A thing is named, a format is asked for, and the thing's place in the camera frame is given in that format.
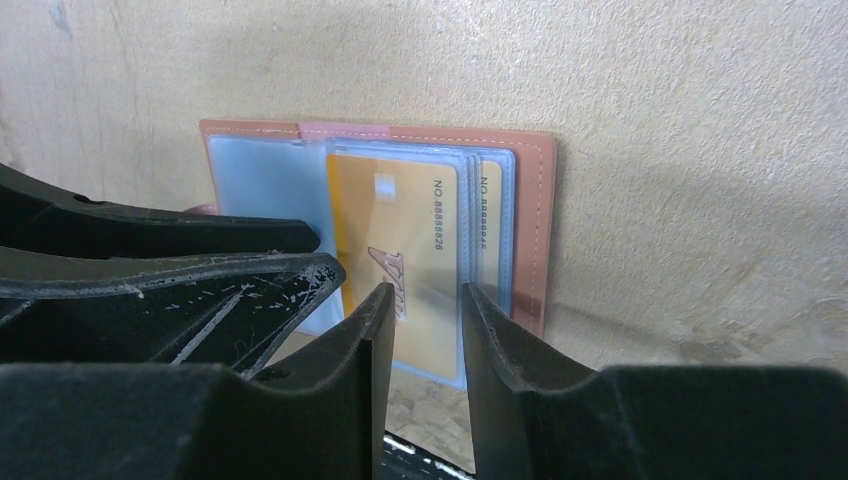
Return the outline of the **pink leather card holder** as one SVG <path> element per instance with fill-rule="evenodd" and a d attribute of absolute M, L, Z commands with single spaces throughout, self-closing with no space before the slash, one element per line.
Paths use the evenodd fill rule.
<path fill-rule="evenodd" d="M 343 137 L 512 151 L 516 157 L 517 193 L 511 314 L 516 323 L 539 338 L 544 336 L 557 169 L 557 143 L 551 134 L 485 128 L 246 119 L 202 119 L 199 130 L 203 139 L 213 134 L 286 140 Z"/>

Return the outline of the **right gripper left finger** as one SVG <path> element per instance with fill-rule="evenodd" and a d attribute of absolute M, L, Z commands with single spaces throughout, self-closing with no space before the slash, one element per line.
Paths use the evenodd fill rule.
<path fill-rule="evenodd" d="M 342 322 L 255 382 L 282 397 L 262 408 L 266 438 L 248 479 L 376 479 L 395 330 L 395 289 L 378 284 Z"/>

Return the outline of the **orange credit card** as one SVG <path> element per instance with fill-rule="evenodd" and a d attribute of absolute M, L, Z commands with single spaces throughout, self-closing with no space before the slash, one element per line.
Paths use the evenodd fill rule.
<path fill-rule="evenodd" d="M 481 161 L 481 288 L 498 300 L 501 245 L 502 168 L 495 161 Z"/>
<path fill-rule="evenodd" d="M 458 184 L 445 164 L 332 153 L 326 159 L 345 313 L 394 286 L 394 358 L 458 376 Z"/>

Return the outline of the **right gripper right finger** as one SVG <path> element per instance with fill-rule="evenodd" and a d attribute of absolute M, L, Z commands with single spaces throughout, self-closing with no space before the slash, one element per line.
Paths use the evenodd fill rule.
<path fill-rule="evenodd" d="M 464 363 L 479 479 L 607 479 L 608 374 L 462 288 Z"/>

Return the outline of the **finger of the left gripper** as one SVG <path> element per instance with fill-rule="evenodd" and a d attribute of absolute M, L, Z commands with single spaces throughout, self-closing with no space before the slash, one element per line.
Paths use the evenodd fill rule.
<path fill-rule="evenodd" d="M 49 255 L 109 259 L 311 253 L 320 240 L 300 220 L 205 215 L 94 201 L 2 166 L 1 244 Z"/>
<path fill-rule="evenodd" d="M 3 363 L 214 363 L 255 376 L 345 279 L 327 253 L 1 251 Z"/>

